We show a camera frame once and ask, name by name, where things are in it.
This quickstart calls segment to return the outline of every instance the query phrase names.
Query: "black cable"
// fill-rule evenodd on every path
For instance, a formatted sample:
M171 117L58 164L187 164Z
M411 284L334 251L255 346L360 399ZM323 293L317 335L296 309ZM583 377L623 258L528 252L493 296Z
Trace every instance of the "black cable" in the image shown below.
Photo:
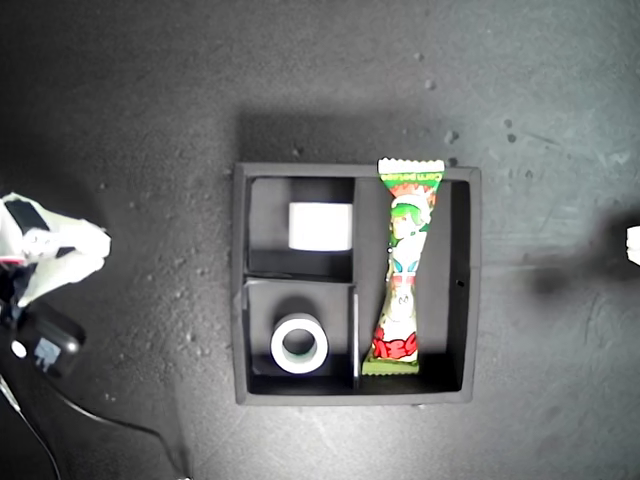
M138 432L138 433L144 433L145 435L148 435L150 437L155 438L160 443L160 445L162 445L162 448L164 449L164 453L165 453L167 459L169 460L169 463L171 463L171 466L173 467L174 473L180 478L188 479L190 477L190 475L188 475L187 472L185 472L185 469L180 467L175 462L175 460L173 458L173 455L171 453L171 447L169 447L169 444L167 443L167 441L165 440L165 438L162 436L161 433L159 433L156 430L153 430L151 428L143 427L141 425L136 425L134 423L125 422L125 421L122 421L122 420L114 420L114 419L111 419L111 418L106 418L106 417L102 417L100 415L97 415L97 414L87 410L86 408L81 407L76 402L74 402L69 397L67 397L62 392L62 390L60 390L58 388L58 386L51 381L51 379L49 377L43 375L43 378L45 379L45 382L49 385L49 387L53 390L53 393L55 393L55 395L58 397L58 399L60 399L68 407L70 407L73 410L75 410L76 412L84 415L85 417L90 418L91 420L93 420L95 422L102 423L103 425L110 425L110 426L113 426L113 427L126 428L128 430L133 430L134 432Z
M27 425L27 427L29 427L29 430L31 430L31 433L33 433L33 436L38 439L38 442L40 442L40 445L42 445L42 448L44 449L44 451L47 452L47 456L49 457L49 461L51 462L51 466L53 467L53 471L56 475L56 480L62 480L62 475L60 475L60 469L58 468L58 462L56 462L56 457L53 455L53 452L51 451L51 448L49 447L47 442L37 432L37 430L33 427L33 425L31 425L31 422L27 420L27 417L25 417L22 412L18 412L18 415L20 416L22 421Z
M49 444L42 437L42 435L38 433L35 427L31 425L31 422L29 421L29 419L27 419L25 414L22 413L22 407L20 406L20 402L18 402L18 399L14 396L11 385L9 385L9 382L7 382L7 380L2 375L0 375L0 393L4 395L6 400L9 402L9 405L11 405L11 408L15 410L18 416L29 428L33 436L36 437L36 439L38 440L38 443L40 443L44 451L47 453L47 456L49 457L49 461L51 463L51 467L53 468L53 472L56 476L56 480L62 480L62 476L60 475L60 469L58 468L58 462L56 461L55 455L51 451L51 447L49 447Z

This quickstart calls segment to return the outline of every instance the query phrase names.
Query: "gray floor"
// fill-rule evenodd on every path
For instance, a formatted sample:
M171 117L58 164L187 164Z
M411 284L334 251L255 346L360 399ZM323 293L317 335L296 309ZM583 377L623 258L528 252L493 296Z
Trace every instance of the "gray floor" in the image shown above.
M198 479L640 478L638 2L11 0L0 32L0 187L113 235L51 297L90 335L74 398L181 425ZM231 166L383 155L483 170L473 402L236 406ZM1 360L66 478L171 478ZM3 480L52 478L0 418Z

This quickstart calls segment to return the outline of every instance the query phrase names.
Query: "tape roll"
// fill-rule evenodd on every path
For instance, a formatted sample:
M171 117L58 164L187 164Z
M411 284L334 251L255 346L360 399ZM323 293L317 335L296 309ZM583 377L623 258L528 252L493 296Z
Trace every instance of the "tape roll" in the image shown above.
M304 330L313 336L313 346L302 354L291 353L284 346L284 337L294 330ZM280 368L289 373L309 373L322 366L329 354L327 335L320 322L306 313L294 313L282 318L271 337L271 355Z

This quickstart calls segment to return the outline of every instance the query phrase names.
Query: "colorful snack package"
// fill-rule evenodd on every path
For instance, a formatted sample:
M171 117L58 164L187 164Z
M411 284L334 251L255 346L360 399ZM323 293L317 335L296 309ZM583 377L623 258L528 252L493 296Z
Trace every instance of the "colorful snack package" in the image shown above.
M382 159L378 174L391 203L387 295L363 375L418 373L415 280L444 162Z

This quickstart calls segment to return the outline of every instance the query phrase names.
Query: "black tray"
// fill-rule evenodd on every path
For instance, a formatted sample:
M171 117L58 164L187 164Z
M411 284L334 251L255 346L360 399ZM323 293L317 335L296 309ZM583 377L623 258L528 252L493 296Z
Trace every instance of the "black tray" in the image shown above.
M359 376L385 294L391 194L375 166L238 164L232 342L236 400L252 405L382 405L471 399L480 298L480 171L450 168L416 280L418 375ZM288 248L292 201L353 203L353 249ZM292 375L269 351L275 322L313 314L329 339L318 370Z

